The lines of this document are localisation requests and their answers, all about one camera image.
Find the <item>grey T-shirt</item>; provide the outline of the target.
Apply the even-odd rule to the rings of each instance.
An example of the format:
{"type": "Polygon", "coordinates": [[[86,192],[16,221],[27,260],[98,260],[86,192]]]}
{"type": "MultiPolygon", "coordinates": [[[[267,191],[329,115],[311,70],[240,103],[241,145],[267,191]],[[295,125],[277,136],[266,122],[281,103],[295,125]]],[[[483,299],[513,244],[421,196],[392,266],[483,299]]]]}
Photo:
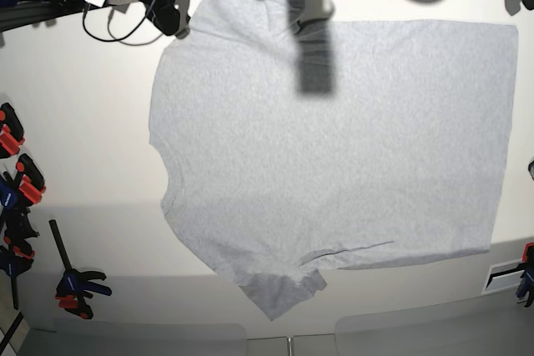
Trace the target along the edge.
{"type": "Polygon", "coordinates": [[[149,112],[167,223],[270,319],[326,269],[486,252],[511,132],[512,25],[304,10],[202,0],[149,112]]]}

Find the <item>orange black clamp upper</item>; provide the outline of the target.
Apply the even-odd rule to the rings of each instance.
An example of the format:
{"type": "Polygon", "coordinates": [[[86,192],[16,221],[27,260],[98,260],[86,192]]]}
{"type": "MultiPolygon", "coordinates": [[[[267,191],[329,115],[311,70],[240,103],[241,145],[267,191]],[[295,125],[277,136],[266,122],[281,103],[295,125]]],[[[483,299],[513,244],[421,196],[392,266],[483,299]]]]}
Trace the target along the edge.
{"type": "Polygon", "coordinates": [[[24,143],[24,129],[10,103],[1,105],[1,159],[19,153],[24,143]]]}

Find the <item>orange black clamp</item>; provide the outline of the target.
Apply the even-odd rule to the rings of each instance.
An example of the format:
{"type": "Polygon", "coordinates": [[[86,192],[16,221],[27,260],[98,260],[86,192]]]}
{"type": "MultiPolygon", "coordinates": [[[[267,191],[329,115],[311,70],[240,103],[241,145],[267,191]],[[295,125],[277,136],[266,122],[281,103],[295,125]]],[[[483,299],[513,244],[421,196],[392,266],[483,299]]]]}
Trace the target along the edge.
{"type": "Polygon", "coordinates": [[[19,153],[24,143],[24,129],[10,103],[1,105],[1,159],[19,153]]]}
{"type": "Polygon", "coordinates": [[[23,153],[16,162],[15,184],[21,198],[18,201],[24,207],[31,207],[41,202],[46,191],[45,179],[33,159],[23,153]]]}

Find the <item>orange black clamp lower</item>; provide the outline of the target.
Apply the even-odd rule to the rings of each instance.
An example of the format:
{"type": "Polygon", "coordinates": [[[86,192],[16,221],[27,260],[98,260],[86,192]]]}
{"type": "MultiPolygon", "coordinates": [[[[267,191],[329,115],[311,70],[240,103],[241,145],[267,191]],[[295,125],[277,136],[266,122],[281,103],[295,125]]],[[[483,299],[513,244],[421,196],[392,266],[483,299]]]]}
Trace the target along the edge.
{"type": "Polygon", "coordinates": [[[41,202],[46,191],[45,179],[33,159],[23,153],[16,162],[15,184],[21,198],[18,201],[24,207],[31,207],[41,202]]]}

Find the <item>blue bar clamp left edge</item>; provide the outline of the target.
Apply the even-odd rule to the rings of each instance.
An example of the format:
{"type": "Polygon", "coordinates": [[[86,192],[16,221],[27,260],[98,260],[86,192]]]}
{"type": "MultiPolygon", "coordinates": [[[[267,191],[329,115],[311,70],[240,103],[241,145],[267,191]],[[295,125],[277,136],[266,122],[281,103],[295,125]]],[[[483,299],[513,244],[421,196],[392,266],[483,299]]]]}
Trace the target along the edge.
{"type": "Polygon", "coordinates": [[[29,222],[30,209],[8,172],[1,174],[1,270],[9,277],[13,308],[19,310],[18,277],[33,266],[35,252],[28,242],[37,238],[29,222]]]}

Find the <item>white black label card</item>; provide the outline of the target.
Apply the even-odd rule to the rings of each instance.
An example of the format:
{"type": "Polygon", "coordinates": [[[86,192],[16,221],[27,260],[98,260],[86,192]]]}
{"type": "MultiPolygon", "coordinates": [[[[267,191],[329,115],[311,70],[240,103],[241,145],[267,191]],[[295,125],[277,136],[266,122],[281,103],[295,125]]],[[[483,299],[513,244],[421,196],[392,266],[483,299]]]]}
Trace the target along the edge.
{"type": "Polygon", "coordinates": [[[524,264],[520,259],[491,265],[481,293],[486,295],[517,288],[523,271],[524,264]]]}

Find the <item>blue clamp right edge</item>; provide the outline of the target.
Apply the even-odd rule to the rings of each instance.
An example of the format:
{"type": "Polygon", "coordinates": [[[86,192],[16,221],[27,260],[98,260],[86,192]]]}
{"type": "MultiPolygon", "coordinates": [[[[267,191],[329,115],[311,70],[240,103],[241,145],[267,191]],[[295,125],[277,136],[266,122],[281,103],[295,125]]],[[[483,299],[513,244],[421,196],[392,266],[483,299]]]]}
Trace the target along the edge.
{"type": "Polygon", "coordinates": [[[533,305],[533,243],[529,243],[525,247],[522,258],[524,270],[521,275],[521,282],[516,290],[516,297],[520,300],[526,298],[524,307],[530,308],[533,305]]]}

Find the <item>blue orange bar clamp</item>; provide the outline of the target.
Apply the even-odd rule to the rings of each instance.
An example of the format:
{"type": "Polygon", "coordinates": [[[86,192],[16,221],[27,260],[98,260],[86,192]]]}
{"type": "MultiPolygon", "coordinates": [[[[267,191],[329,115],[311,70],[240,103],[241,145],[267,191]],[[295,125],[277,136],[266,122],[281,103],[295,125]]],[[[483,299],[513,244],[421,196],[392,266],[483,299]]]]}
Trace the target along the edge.
{"type": "Polygon", "coordinates": [[[74,268],[70,263],[57,221],[51,219],[49,226],[64,267],[55,293],[58,306],[70,314],[90,320],[93,318],[93,310],[87,300],[91,299],[95,293],[107,297],[113,293],[110,287],[98,283],[98,281],[105,281],[107,276],[99,271],[81,272],[74,268]]]}

